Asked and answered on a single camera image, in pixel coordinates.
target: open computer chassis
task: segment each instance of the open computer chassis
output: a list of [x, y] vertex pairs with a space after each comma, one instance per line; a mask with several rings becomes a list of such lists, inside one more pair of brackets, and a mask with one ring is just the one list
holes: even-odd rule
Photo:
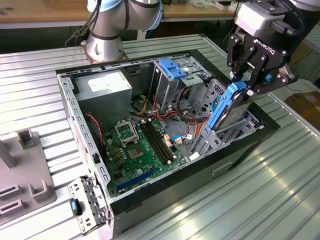
[[[111, 177], [89, 131], [84, 112], [82, 112], [75, 98], [75, 86], [73, 86], [76, 85], [75, 80], [81, 76], [150, 63], [154, 63], [156, 68], [160, 59], [171, 58], [174, 60], [182, 56], [192, 56], [205, 72], [211, 74], [210, 79], [215, 78], [217, 84], [225, 91], [230, 80], [197, 50], [98, 63], [62, 69], [56, 72], [67, 119], [83, 158], [83, 163], [88, 167], [88, 176], [79, 178], [69, 185], [71, 197], [77, 199], [78, 204], [80, 202], [79, 205], [82, 206], [78, 223], [83, 234], [104, 225], [104, 227], [110, 228], [111, 236], [117, 236], [235, 168], [280, 128], [260, 107], [252, 103], [248, 112], [263, 127], [258, 127], [250, 134], [244, 134], [236, 141], [220, 145], [213, 153], [201, 154], [197, 160], [189, 160], [177, 169], [125, 194], [111, 197], [107, 189]], [[130, 82], [132, 94], [139, 84], [139, 82]]]

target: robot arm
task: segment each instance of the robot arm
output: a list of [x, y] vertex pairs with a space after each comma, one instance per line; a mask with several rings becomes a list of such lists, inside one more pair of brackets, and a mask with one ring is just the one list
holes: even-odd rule
[[[94, 13], [97, 4], [99, 11]], [[87, 55], [96, 62], [124, 56], [121, 30], [153, 30], [163, 16], [161, 0], [88, 0], [87, 9], [97, 14], [85, 46]]]
[[[288, 62], [300, 42], [320, 20], [318, 0], [254, 0], [243, 3], [229, 36], [227, 65], [231, 85], [208, 123], [212, 130], [233, 124], [261, 95], [297, 80]], [[250, 79], [244, 73], [252, 70]]]

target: blue plastic latch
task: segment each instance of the blue plastic latch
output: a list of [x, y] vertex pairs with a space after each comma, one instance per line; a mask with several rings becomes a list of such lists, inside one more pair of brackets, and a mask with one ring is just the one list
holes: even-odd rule
[[72, 207], [72, 210], [76, 210], [77, 206], [75, 201], [71, 203], [71, 207]]
[[178, 64], [171, 59], [163, 59], [159, 61], [161, 67], [170, 75], [172, 79], [181, 79], [187, 76], [186, 72], [181, 71]]
[[211, 130], [214, 129], [216, 123], [225, 112], [225, 109], [232, 104], [233, 96], [246, 87], [247, 84], [242, 80], [233, 82], [228, 86], [223, 96], [221, 96], [221, 100], [213, 111], [211, 117], [208, 119], [208, 122], [206, 124], [207, 128]]
[[264, 80], [265, 80], [266, 82], [270, 83], [271, 80], [272, 80], [272, 75], [269, 73], [267, 76], [265, 76]]

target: blue wire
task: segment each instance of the blue wire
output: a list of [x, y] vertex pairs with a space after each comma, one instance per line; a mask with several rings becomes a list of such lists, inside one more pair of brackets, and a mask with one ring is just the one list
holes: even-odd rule
[[217, 97], [213, 100], [213, 103], [212, 103], [212, 112], [214, 112], [215, 109], [216, 109], [216, 101], [217, 101], [218, 99], [221, 99], [221, 97], [220, 97], [220, 96], [217, 96]]
[[182, 136], [182, 135], [175, 135], [175, 136], [173, 136], [173, 137], [171, 138], [171, 140], [174, 141], [175, 139], [180, 138], [180, 137], [183, 137], [183, 136]]
[[172, 138], [171, 138], [171, 140], [172, 141], [174, 141], [175, 139], [177, 139], [177, 138], [184, 138], [184, 139], [186, 139], [186, 137], [185, 136], [182, 136], [182, 135], [175, 135], [175, 136], [173, 136]]
[[147, 39], [151, 33], [152, 33], [152, 30], [149, 31], [149, 33], [147, 34], [147, 36], [145, 36], [145, 38]]

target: aluminum table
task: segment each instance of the aluminum table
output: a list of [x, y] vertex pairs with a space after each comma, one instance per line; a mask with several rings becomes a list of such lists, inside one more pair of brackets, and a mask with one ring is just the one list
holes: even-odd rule
[[[123, 47], [129, 58], [198, 49], [223, 73], [230, 71], [226, 54], [197, 34], [127, 41]], [[82, 237], [66, 186], [87, 170], [54, 70], [87, 64], [80, 47], [0, 55], [0, 139], [22, 128], [39, 132], [57, 194], [55, 202], [0, 226], [0, 239]], [[319, 132], [272, 93], [256, 103], [280, 130], [242, 165], [115, 239], [319, 239]], [[104, 228], [84, 239], [105, 239]]]
[[316, 52], [320, 53], [320, 23], [315, 25], [303, 42]]

